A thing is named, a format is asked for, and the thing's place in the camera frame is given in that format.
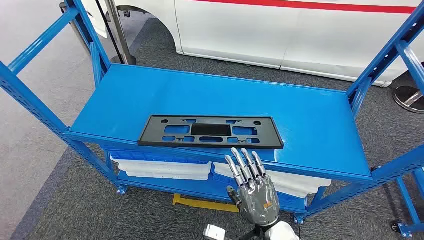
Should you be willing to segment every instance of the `robotic hand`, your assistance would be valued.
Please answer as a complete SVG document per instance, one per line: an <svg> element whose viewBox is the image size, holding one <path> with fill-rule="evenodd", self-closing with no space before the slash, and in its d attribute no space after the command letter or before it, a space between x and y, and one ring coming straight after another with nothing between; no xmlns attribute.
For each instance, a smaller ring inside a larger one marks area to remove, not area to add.
<svg viewBox="0 0 424 240"><path fill-rule="evenodd" d="M292 227L278 218L280 201L259 155L252 151L253 161L249 152L242 148L246 165L237 149L233 147L231 152L240 165L240 171L231 156L226 155L225 160L238 185L238 191L228 186L227 192L241 215L249 223L255 224L255 229L262 230L266 240L299 240Z"/></svg>

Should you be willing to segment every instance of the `white cable connector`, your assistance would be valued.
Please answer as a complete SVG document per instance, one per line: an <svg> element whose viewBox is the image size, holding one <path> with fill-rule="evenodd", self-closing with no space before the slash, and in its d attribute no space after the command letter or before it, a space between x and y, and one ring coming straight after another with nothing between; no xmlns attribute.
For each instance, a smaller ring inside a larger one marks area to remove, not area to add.
<svg viewBox="0 0 424 240"><path fill-rule="evenodd" d="M207 240L224 240L225 239L225 229L220 227L208 224L203 230L203 236Z"/></svg>

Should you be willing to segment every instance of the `black cable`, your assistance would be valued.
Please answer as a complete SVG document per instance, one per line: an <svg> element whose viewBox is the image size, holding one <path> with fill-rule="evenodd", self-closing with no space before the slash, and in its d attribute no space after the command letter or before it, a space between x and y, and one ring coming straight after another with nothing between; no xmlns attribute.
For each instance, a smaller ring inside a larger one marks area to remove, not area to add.
<svg viewBox="0 0 424 240"><path fill-rule="evenodd" d="M118 54L119 61L120 61L121 64L124 64L124 60L122 59L121 53L119 52L118 45L115 42L114 35L112 34L111 28L109 27L108 20L106 19L106 16L103 13L102 6L100 5L99 0L95 0L95 3L97 4L98 9L100 10L101 18L103 18L103 22L106 25L107 32L110 35L110 39L112 39L112 43L113 43L113 46L115 47L116 53Z"/></svg>

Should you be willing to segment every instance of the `metal pole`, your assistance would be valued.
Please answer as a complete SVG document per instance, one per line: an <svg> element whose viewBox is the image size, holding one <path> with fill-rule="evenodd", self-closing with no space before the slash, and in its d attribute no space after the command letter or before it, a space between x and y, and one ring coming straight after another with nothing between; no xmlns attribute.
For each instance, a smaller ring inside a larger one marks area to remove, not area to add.
<svg viewBox="0 0 424 240"><path fill-rule="evenodd" d="M121 46L123 52L123 61L125 64L135 65L136 58L130 54L130 49L125 39L124 31L122 29L121 20L119 18L118 9L114 0L104 0L106 2L107 11L109 12L110 20L115 26L116 38Z"/></svg>
<svg viewBox="0 0 424 240"><path fill-rule="evenodd" d="M61 2L59 4L59 8L62 11L62 14L64 14L67 11L67 9L68 9L68 7L66 6L66 4L64 2ZM77 26L75 25L75 20L72 20L69 24L72 27L72 30L73 30L73 32L76 35L76 38L81 43L82 48L84 48L85 52L90 56L89 47L87 46L86 41L84 40L84 38L81 35L80 31L78 30Z"/></svg>

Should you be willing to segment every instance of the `round base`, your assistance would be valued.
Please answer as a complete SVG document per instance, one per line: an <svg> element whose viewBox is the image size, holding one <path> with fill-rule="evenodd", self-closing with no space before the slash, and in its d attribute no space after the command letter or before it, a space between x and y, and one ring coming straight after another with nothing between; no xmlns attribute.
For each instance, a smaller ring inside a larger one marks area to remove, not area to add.
<svg viewBox="0 0 424 240"><path fill-rule="evenodd" d="M424 97L421 97L411 105L405 104L418 91L415 87L400 86L393 91L392 95L396 103L402 108L416 114L424 114Z"/></svg>
<svg viewBox="0 0 424 240"><path fill-rule="evenodd" d="M112 57L112 59L110 61L112 63L114 63L114 64L120 64L121 63L121 61L119 60L118 55ZM128 62L129 65L137 65L136 57L134 57L133 55L129 55L128 61L129 61Z"/></svg>

